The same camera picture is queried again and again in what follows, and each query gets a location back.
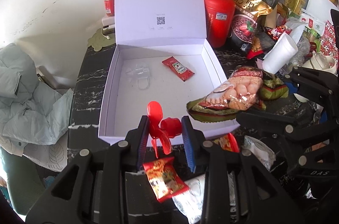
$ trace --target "barcode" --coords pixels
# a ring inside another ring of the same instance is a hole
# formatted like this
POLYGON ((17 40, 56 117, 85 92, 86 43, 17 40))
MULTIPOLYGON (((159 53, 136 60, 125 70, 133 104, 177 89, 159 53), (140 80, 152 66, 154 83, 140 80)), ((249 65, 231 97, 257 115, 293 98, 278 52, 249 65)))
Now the barcode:
POLYGON ((157 17, 157 25, 165 24, 165 17, 157 17))

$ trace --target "paper cup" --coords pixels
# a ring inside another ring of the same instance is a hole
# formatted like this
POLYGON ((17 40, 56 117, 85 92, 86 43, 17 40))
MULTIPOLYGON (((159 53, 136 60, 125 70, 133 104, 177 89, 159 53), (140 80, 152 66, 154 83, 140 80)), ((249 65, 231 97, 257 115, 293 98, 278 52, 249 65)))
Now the paper cup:
POLYGON ((298 52, 294 40, 286 33, 283 33, 274 45, 272 50, 266 54, 262 62, 262 68, 269 73, 275 74, 281 67, 298 52))

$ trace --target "white gift box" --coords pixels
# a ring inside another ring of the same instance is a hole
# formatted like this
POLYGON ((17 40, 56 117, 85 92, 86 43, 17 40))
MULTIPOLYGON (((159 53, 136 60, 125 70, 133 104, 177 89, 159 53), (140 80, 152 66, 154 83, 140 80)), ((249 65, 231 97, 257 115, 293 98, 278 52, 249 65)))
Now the white gift box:
MULTIPOLYGON (((115 25, 117 47, 99 121, 99 138, 110 144, 125 139, 129 130, 138 127, 150 101, 161 104, 164 118, 181 119, 188 115, 189 101, 206 96, 226 80, 206 40, 204 0, 115 0, 115 25), (183 82, 162 63, 171 56, 195 74, 183 82), (142 87, 140 81, 127 75, 137 65, 150 71, 142 87)), ((202 123, 190 119, 206 138, 239 126, 236 120, 202 123)), ((182 136, 171 142, 182 144, 182 136)), ((150 137, 147 145, 151 146, 150 137)))

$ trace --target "ketchup packet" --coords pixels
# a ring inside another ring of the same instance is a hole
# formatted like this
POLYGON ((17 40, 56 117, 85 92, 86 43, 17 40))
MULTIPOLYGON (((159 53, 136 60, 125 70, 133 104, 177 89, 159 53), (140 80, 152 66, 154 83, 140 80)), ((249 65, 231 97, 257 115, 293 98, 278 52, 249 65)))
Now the ketchup packet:
POLYGON ((167 65, 184 82, 194 75, 187 67, 184 67, 174 57, 170 57, 162 62, 167 65))
POLYGON ((144 163, 144 169, 159 202, 189 190, 173 167, 174 157, 144 163))

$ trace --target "plastic bag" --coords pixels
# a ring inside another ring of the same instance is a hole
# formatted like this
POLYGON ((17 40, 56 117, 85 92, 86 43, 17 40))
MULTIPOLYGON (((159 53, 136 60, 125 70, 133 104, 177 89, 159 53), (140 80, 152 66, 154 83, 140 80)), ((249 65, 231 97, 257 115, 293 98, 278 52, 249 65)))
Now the plastic bag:
POLYGON ((292 68, 295 66, 302 66, 305 62, 305 56, 309 53, 311 44, 307 38, 302 35, 300 41, 297 43, 298 52, 289 60, 288 64, 285 64, 279 73, 283 76, 289 74, 292 68))

